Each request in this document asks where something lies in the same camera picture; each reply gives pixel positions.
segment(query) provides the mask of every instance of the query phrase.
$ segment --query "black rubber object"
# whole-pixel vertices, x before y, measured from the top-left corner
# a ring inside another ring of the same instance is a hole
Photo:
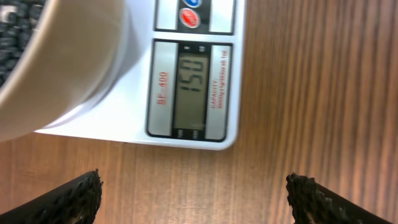
[[[102,182],[98,170],[0,215],[1,224],[88,224],[101,205]]]
[[[296,224],[391,224],[295,173],[286,177],[287,201]]]

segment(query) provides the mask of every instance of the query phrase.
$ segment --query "blue button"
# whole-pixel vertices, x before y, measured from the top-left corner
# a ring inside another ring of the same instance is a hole
[[[199,7],[202,0],[182,0],[187,6]]]

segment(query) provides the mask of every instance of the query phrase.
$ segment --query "lcd display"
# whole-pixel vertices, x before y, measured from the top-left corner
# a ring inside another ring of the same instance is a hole
[[[204,130],[208,67],[207,55],[179,55],[174,128]]]

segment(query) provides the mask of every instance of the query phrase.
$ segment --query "textured black edge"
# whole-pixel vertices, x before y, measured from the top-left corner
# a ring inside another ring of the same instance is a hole
[[[296,224],[315,223],[391,224],[317,184],[314,178],[295,173],[286,177],[287,201],[293,208]]]
[[[332,192],[331,190],[327,189],[326,187],[318,184],[318,189],[322,193],[325,194],[326,198],[330,198],[334,201],[334,203],[345,207],[345,209],[350,212],[353,216],[364,220],[363,223],[380,223],[380,224],[392,224],[380,217],[373,215],[372,213],[366,211],[365,209],[355,205],[354,203],[350,202],[349,200],[343,198],[342,196]]]
[[[0,215],[0,223],[24,223],[23,221],[27,218],[30,217],[31,215],[35,215],[37,213],[40,213],[42,210],[50,210],[52,209],[52,206],[54,205],[54,201],[56,201],[58,198],[61,198],[65,195],[67,195],[71,189],[75,189],[79,187],[80,183],[84,182],[89,182],[91,178],[98,178],[99,180],[99,196],[101,196],[102,190],[102,182],[100,181],[100,177],[98,175],[98,169],[95,171],[87,172],[76,179],[73,179],[66,184],[63,184],[56,189],[53,189],[46,194],[43,194],[36,199],[31,200],[30,202],[27,202],[11,211],[8,211],[2,215]],[[89,219],[92,219],[94,221],[95,215],[97,210],[99,209],[101,204],[101,200],[99,198],[98,205],[95,205],[95,211],[90,211],[90,214],[88,217]],[[92,206],[92,201],[87,203],[87,207]]]

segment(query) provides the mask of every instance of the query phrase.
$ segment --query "control button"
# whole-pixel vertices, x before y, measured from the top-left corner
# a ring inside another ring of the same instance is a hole
[[[180,10],[181,22],[189,28],[197,28],[200,25],[200,17],[194,10],[183,8]]]
[[[199,7],[201,5],[201,0],[182,0],[189,7]]]

